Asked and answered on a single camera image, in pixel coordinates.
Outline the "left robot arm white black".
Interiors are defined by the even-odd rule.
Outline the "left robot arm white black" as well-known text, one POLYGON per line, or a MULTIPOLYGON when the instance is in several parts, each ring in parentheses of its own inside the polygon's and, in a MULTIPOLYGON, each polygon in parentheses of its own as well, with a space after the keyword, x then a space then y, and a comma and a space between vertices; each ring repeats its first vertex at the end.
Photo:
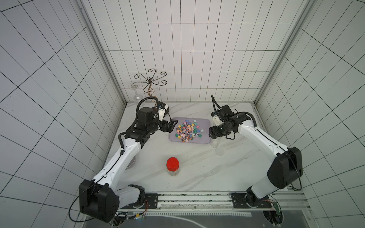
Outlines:
POLYGON ((142 150, 156 131, 172 132, 177 120, 166 121, 169 106, 156 97, 143 98, 136 107, 132 124, 118 135, 120 147, 105 167, 91 180, 79 186, 79 211, 103 222, 110 222, 117 211, 125 206, 137 208, 145 205, 144 188, 130 184, 122 189, 117 184, 129 163, 142 150))

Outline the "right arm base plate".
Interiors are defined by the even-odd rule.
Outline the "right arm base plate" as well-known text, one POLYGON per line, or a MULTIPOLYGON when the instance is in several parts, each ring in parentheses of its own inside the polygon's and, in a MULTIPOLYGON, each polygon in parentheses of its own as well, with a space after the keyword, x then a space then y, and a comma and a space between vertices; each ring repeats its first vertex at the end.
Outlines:
POLYGON ((230 194, 233 207, 235 209, 271 209, 272 205, 268 202, 268 196, 263 199, 256 198, 254 194, 234 192, 230 194))

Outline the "small clear jar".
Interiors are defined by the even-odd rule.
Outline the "small clear jar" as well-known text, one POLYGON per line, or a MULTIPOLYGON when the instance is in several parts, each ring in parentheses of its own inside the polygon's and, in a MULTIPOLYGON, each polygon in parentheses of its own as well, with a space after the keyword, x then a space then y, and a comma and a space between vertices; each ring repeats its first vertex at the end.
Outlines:
POLYGON ((220 140, 217 139, 211 139, 210 145, 212 148, 217 148, 219 146, 220 140))

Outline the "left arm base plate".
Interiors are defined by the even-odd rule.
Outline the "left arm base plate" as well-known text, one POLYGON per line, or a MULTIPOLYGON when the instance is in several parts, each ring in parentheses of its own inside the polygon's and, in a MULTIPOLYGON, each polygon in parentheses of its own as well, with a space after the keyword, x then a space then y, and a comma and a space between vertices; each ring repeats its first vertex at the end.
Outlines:
MULTIPOLYGON (((148 209, 157 209, 157 205, 158 205, 158 197, 159 194, 157 193, 146 193, 145 194, 145 201, 147 201, 148 204, 148 209)), ((137 205, 137 203, 134 204, 129 204, 126 205, 124 207, 122 207, 121 209, 135 209, 135 210, 139 210, 139 209, 145 209, 146 205, 145 202, 141 205, 137 205)))

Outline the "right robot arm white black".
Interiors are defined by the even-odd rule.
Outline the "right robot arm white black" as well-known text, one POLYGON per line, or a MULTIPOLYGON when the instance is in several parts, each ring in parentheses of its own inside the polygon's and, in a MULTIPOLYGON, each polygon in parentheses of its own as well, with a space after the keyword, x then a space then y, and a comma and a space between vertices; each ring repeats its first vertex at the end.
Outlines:
POLYGON ((245 111, 233 112, 228 105, 220 106, 212 98, 214 111, 211 116, 214 125, 209 129, 209 137, 217 139, 240 134, 254 143, 265 153, 271 166, 266 175, 246 191, 245 200, 254 208, 268 195, 286 188, 303 175, 302 153, 297 147, 288 147, 275 140, 259 128, 255 117, 245 111))

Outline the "red lid candy jar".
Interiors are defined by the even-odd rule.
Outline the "red lid candy jar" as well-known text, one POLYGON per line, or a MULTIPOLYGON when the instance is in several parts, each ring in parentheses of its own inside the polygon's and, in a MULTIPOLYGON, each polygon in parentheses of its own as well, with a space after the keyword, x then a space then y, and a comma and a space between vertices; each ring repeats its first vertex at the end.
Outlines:
POLYGON ((166 162, 166 168, 170 175, 176 176, 180 171, 180 162, 175 157, 170 157, 166 162))

